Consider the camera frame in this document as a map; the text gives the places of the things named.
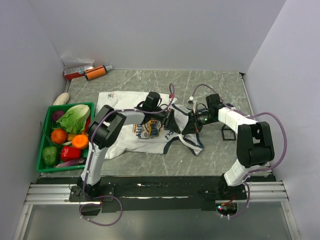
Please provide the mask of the white printed tank top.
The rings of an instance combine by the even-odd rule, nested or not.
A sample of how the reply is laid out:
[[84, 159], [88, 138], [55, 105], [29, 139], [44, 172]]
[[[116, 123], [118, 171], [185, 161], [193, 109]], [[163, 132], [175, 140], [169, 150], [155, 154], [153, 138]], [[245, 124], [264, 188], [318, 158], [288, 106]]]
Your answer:
[[[146, 92], [138, 91], [100, 92], [96, 111], [100, 111], [104, 105], [114, 109], [132, 109], [144, 101], [147, 95]], [[152, 119], [148, 123], [123, 126], [115, 143], [107, 150], [105, 159], [113, 159], [125, 151], [166, 154], [174, 141], [180, 141], [196, 156], [204, 148], [197, 133], [178, 134], [164, 129], [160, 121]]]

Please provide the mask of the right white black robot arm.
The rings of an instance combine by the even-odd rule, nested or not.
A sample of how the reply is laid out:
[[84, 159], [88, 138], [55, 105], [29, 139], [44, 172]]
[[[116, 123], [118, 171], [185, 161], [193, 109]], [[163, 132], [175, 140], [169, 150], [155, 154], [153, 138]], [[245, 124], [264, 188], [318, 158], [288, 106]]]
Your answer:
[[223, 123], [236, 136], [236, 160], [219, 180], [217, 187], [223, 199], [230, 199], [236, 188], [243, 183], [250, 171], [272, 161], [275, 157], [270, 125], [258, 122], [240, 113], [233, 105], [221, 101], [219, 94], [205, 98], [206, 109], [198, 111], [198, 105], [191, 96], [188, 100], [192, 110], [188, 113], [188, 122], [182, 134], [197, 134], [203, 126], [217, 122]]

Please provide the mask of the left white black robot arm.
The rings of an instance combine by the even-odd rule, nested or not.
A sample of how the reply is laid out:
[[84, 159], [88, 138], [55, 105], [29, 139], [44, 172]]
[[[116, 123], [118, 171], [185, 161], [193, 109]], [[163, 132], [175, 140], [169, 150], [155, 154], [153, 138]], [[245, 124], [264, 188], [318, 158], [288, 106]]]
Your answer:
[[90, 140], [88, 157], [84, 170], [78, 179], [77, 186], [81, 188], [81, 195], [87, 201], [95, 200], [99, 195], [101, 169], [108, 149], [117, 140], [122, 127], [126, 125], [140, 125], [154, 119], [162, 126], [173, 132], [181, 133], [171, 105], [174, 101], [175, 90], [169, 86], [170, 102], [162, 109], [158, 106], [160, 94], [154, 91], [148, 93], [146, 99], [134, 108], [114, 109], [104, 105], [88, 127]]

